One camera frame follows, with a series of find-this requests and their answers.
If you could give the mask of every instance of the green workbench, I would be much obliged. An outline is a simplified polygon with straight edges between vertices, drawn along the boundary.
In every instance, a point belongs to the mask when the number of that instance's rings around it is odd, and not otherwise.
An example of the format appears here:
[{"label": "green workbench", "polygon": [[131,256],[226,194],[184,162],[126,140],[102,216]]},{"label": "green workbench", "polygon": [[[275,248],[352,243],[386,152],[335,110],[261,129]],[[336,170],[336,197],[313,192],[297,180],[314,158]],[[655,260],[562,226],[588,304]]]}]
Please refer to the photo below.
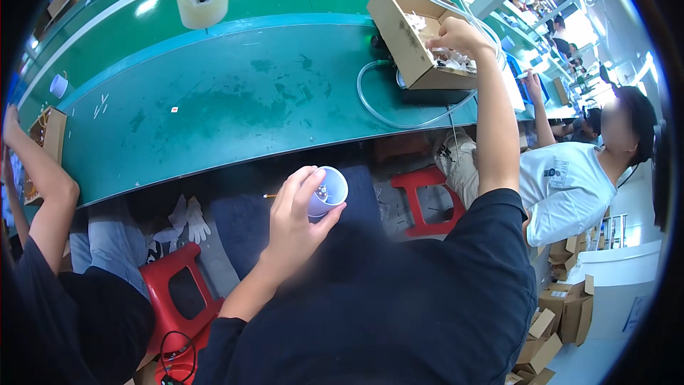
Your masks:
[{"label": "green workbench", "polygon": [[[65,111],[62,165],[81,186],[81,206],[216,167],[399,132],[356,94],[362,66],[386,58],[369,45],[377,30],[367,1],[230,0],[222,23],[187,30],[176,0],[95,0],[85,7],[82,0],[25,76],[22,125],[45,102]],[[516,35],[499,21],[486,23],[500,36]],[[524,64],[532,50],[520,41],[514,55]],[[59,101],[48,86],[62,72],[76,90]],[[558,109],[558,93],[544,82],[549,107]],[[398,122],[445,111],[400,104],[389,68],[367,72],[363,89]],[[469,102],[454,113],[454,124],[473,124],[476,116]],[[430,127],[448,125],[444,118]]]}]

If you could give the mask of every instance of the khaki pants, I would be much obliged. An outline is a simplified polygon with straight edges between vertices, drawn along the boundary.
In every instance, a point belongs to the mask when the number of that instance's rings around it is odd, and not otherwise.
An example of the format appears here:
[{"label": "khaki pants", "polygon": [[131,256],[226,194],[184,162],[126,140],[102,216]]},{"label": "khaki pants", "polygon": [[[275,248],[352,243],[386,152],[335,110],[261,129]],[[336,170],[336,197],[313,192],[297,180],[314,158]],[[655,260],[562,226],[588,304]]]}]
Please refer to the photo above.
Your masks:
[{"label": "khaki pants", "polygon": [[480,174],[477,172],[473,155],[477,144],[463,128],[451,129],[439,134],[433,133],[432,155],[437,167],[447,176],[447,186],[456,192],[467,209],[477,198]]}]

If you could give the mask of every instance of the red plastic stool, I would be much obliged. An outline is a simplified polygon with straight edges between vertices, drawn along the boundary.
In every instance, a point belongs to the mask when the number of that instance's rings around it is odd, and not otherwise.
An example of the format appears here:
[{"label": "red plastic stool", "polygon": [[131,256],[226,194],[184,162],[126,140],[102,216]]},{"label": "red plastic stool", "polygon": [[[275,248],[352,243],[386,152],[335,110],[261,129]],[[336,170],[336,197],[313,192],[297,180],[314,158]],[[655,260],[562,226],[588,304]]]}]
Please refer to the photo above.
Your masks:
[{"label": "red plastic stool", "polygon": [[[200,349],[207,347],[209,344],[209,332],[211,330],[211,323],[216,319],[216,315],[211,319],[209,324],[207,324],[203,329],[197,333],[197,336],[192,338],[192,343],[195,345],[195,351],[199,353]],[[155,381],[160,384],[164,376],[169,375],[176,381],[180,381],[183,378],[187,378],[183,381],[184,384],[190,385],[192,381],[195,380],[195,373],[197,373],[197,359],[195,358],[195,351],[192,350],[192,346],[188,345],[187,349],[180,354],[176,354],[173,360],[164,358],[164,366],[161,365],[161,360],[157,363],[157,371],[155,372]]]},{"label": "red plastic stool", "polygon": [[[150,293],[150,301],[156,318],[155,330],[147,345],[147,352],[158,354],[161,339],[171,331],[183,332],[188,337],[194,338],[221,309],[223,298],[214,300],[211,297],[207,284],[195,263],[195,257],[200,252],[199,245],[189,243],[168,256],[140,268],[140,273]],[[186,319],[178,312],[169,292],[169,281],[184,268],[190,270],[195,285],[204,299],[204,308],[193,319]],[[178,351],[186,344],[187,339],[183,335],[170,334],[164,341],[164,352]]]},{"label": "red plastic stool", "polygon": [[[415,226],[409,227],[405,231],[407,236],[446,235],[454,226],[456,226],[458,219],[466,212],[461,199],[445,184],[447,182],[445,175],[435,166],[417,169],[410,173],[395,175],[392,177],[391,182],[392,187],[404,188],[406,197],[408,198],[408,206],[411,209],[411,214],[413,214]],[[427,224],[423,218],[423,212],[421,211],[421,206],[418,202],[418,193],[416,190],[420,186],[434,186],[435,184],[444,186],[449,192],[449,195],[451,195],[451,201],[454,203],[454,216],[451,220],[443,223]]]}]

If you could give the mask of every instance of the white glove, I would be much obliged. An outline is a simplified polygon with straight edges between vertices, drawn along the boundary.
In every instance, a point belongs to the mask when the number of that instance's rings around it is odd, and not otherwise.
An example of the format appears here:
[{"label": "white glove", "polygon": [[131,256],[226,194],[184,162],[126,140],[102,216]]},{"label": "white glove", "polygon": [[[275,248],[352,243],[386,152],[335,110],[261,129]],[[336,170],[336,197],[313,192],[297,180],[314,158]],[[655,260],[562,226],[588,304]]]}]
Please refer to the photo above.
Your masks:
[{"label": "white glove", "polygon": [[189,228],[188,239],[199,244],[211,235],[211,230],[202,216],[202,206],[197,198],[192,197],[187,202],[187,224]]}]

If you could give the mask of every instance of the plastic tube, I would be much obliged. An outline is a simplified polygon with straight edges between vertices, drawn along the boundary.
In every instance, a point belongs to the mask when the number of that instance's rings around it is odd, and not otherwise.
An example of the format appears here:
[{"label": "plastic tube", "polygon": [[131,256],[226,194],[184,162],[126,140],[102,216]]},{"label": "plastic tube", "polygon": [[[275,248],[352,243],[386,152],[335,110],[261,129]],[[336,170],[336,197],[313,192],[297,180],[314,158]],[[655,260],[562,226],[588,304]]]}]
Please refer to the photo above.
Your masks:
[{"label": "plastic tube", "polygon": [[474,26],[476,29],[480,30],[480,32],[485,36],[485,38],[489,38],[490,43],[494,47],[494,51],[496,52],[497,55],[497,62],[501,66],[501,70],[503,71],[504,68],[506,68],[506,56],[503,54],[501,50],[501,41],[499,39],[499,36],[497,33],[491,29],[491,27],[487,26],[483,21],[478,20],[470,10],[470,7],[466,3],[465,0],[460,0],[461,3],[463,4],[463,7],[466,8],[466,12],[461,11],[454,5],[450,3],[446,3],[444,0],[429,0],[430,2],[434,4],[438,4],[439,6],[442,6],[446,9],[449,9],[449,11],[452,11],[454,13],[457,13],[458,15],[462,15],[466,17]]},{"label": "plastic tube", "polygon": [[401,128],[402,130],[415,130],[417,128],[423,128],[423,126],[427,126],[432,124],[433,122],[436,122],[440,119],[442,119],[445,116],[451,115],[453,112],[455,112],[459,107],[463,106],[468,102],[469,99],[473,98],[475,96],[476,90],[473,90],[470,95],[468,95],[466,98],[464,98],[460,103],[458,103],[456,106],[449,108],[448,111],[442,113],[439,116],[435,116],[429,121],[423,122],[422,124],[400,124],[398,122],[390,121],[386,117],[382,116],[376,109],[374,109],[370,104],[368,104],[368,101],[366,101],[366,98],[363,95],[363,90],[361,89],[361,79],[363,78],[363,74],[370,69],[371,67],[375,67],[376,65],[385,65],[389,64],[388,61],[386,60],[377,60],[377,61],[372,61],[371,63],[366,64],[361,68],[361,71],[358,73],[358,76],[356,76],[356,92],[358,92],[358,97],[361,99],[361,102],[363,105],[368,109],[370,113],[373,114],[373,116],[377,117],[380,121],[383,123],[393,126],[394,128]]}]

